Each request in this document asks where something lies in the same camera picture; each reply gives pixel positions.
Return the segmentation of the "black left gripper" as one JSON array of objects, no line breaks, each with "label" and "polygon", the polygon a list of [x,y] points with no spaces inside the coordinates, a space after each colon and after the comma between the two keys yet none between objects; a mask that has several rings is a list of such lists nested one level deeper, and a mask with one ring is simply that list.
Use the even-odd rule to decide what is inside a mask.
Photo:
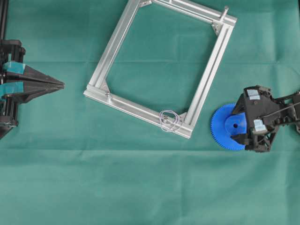
[{"label": "black left gripper", "polygon": [[64,83],[26,64],[26,53],[18,40],[0,41],[0,125],[16,127],[19,103],[64,89]]}]

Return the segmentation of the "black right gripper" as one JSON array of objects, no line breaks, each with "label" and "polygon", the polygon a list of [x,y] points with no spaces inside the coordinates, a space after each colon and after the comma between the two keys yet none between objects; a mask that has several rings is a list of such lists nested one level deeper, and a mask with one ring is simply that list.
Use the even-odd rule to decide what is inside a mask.
[{"label": "black right gripper", "polygon": [[245,145],[246,150],[255,152],[269,152],[271,144],[279,127],[275,121],[280,113],[273,113],[280,109],[279,103],[271,95],[271,90],[263,86],[250,86],[243,90],[231,115],[245,113],[247,132],[230,136],[234,141]]}]

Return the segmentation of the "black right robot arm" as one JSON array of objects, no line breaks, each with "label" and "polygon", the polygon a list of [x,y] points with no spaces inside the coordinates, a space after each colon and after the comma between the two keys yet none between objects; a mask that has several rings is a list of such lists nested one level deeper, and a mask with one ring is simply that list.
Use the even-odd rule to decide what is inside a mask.
[{"label": "black right robot arm", "polygon": [[269,152],[280,126],[294,124],[300,131],[300,92],[274,98],[270,88],[246,87],[232,115],[240,113],[246,116],[246,132],[231,138],[244,145],[246,150]]}]

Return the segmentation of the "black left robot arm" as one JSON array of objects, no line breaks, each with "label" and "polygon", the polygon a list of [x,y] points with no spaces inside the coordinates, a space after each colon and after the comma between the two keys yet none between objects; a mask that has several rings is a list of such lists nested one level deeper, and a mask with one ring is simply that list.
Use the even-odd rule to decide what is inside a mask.
[{"label": "black left robot arm", "polygon": [[64,83],[23,63],[20,40],[5,39],[8,1],[0,2],[0,135],[18,126],[18,107],[64,89]]}]

